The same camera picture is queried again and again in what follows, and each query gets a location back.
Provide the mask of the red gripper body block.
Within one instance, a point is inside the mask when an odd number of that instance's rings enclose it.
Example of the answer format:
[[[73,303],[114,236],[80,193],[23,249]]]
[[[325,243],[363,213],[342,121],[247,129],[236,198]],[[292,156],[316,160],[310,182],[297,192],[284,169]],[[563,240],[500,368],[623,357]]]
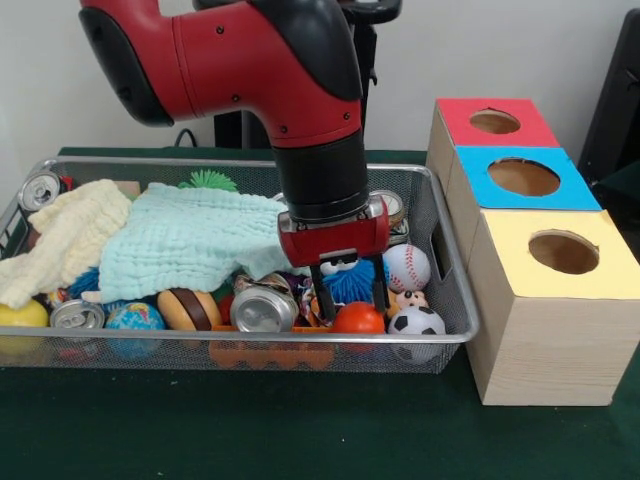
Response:
[[[278,215],[278,234],[294,267],[318,266],[342,257],[372,257],[388,246],[388,208],[380,195],[372,195],[355,216],[329,223],[299,222],[285,211]]]

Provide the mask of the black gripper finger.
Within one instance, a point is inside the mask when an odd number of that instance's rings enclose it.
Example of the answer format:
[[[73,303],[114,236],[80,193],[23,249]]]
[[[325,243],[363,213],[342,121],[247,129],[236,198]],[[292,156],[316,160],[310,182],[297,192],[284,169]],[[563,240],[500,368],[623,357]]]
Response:
[[[334,320],[336,317],[335,305],[330,291],[323,282],[320,265],[311,265],[310,272],[320,314],[325,320]]]
[[[388,290],[386,285],[386,274],[384,268],[384,259],[382,254],[372,257],[374,267],[374,281],[372,287],[372,295],[375,309],[379,313],[385,313],[389,308]]]

